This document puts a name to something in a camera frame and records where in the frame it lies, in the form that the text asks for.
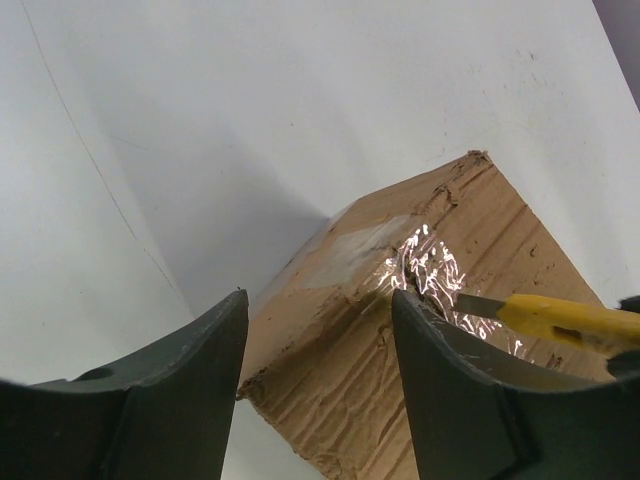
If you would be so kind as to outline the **brown cardboard express box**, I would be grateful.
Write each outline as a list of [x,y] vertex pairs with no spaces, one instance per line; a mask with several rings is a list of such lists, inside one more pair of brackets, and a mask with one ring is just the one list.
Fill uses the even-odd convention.
[[599,301],[488,154],[471,151],[354,202],[252,306],[238,394],[328,479],[418,475],[392,333],[398,289],[525,361],[607,379],[599,355],[453,310],[462,292]]

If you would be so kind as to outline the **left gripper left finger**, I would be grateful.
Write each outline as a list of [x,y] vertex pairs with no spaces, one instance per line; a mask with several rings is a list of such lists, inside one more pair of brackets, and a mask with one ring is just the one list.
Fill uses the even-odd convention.
[[248,326],[238,290],[74,380],[3,381],[2,478],[220,478]]

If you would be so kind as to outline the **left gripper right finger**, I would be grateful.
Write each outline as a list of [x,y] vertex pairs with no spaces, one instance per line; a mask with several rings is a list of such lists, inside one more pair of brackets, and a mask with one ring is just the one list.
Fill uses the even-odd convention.
[[420,478],[638,477],[637,352],[600,383],[495,348],[406,291],[392,322]]

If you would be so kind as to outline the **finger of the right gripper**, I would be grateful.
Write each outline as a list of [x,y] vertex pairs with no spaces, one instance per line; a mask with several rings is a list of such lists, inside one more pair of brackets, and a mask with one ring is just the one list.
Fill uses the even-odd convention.
[[[639,296],[619,301],[620,311],[639,314]],[[639,374],[639,340],[620,338],[618,351],[607,360],[607,371],[616,379]]]

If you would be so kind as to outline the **yellow utility knife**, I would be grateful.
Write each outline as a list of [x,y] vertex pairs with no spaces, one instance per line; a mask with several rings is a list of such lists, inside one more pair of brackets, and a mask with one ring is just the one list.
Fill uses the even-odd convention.
[[620,338],[639,340],[638,314],[539,295],[513,294],[495,300],[460,294],[454,310],[608,357],[618,351]]

